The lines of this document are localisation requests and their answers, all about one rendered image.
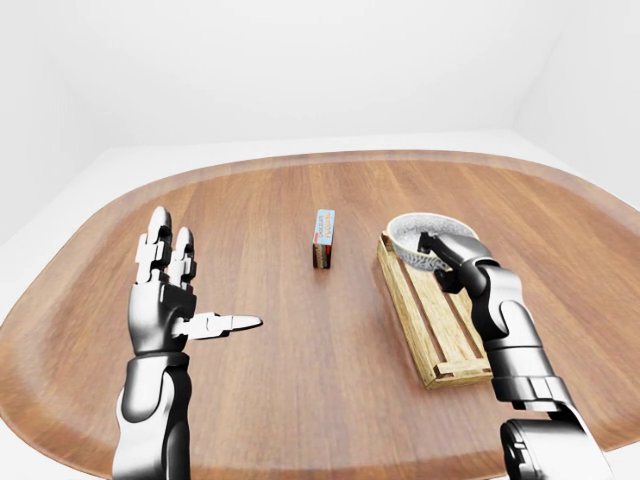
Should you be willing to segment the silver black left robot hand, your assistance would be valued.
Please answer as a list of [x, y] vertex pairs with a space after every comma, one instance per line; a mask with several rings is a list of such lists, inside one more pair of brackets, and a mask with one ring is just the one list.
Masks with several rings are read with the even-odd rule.
[[128, 328], [138, 356], [180, 352], [189, 340], [223, 337], [263, 324], [257, 316], [195, 312], [194, 236], [186, 227], [174, 236], [170, 213], [162, 206], [154, 210], [147, 232], [139, 238], [135, 262]]

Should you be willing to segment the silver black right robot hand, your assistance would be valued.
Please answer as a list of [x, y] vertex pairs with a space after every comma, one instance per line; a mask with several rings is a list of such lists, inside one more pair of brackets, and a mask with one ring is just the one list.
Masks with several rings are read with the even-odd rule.
[[435, 253], [451, 268], [451, 271], [435, 271], [436, 280], [444, 292], [457, 294], [466, 289], [472, 298], [481, 296], [488, 285], [480, 265], [499, 266], [491, 252], [474, 237], [422, 232], [418, 251]]

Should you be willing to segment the patterned black white bowl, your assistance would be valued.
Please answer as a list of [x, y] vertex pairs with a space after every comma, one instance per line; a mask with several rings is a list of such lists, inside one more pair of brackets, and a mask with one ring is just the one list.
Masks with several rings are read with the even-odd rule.
[[463, 222], [436, 213], [412, 212], [393, 218], [387, 225], [387, 235], [396, 256], [406, 265], [426, 272], [447, 270], [449, 266], [434, 253], [418, 251], [421, 234], [456, 234], [478, 238], [476, 232]]

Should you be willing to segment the wooden slat tray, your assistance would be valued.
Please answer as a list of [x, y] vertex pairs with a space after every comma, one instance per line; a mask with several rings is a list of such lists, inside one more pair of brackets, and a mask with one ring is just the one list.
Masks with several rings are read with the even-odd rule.
[[377, 258], [423, 386], [489, 380], [491, 368], [471, 320], [467, 293], [445, 293], [433, 273], [408, 266], [386, 232], [380, 235]]

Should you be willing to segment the small printed food box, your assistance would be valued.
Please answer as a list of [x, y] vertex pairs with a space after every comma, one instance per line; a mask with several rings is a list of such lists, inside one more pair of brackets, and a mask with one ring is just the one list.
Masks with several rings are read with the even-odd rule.
[[335, 211], [319, 209], [312, 241], [313, 267], [316, 269], [328, 269], [331, 266], [334, 230]]

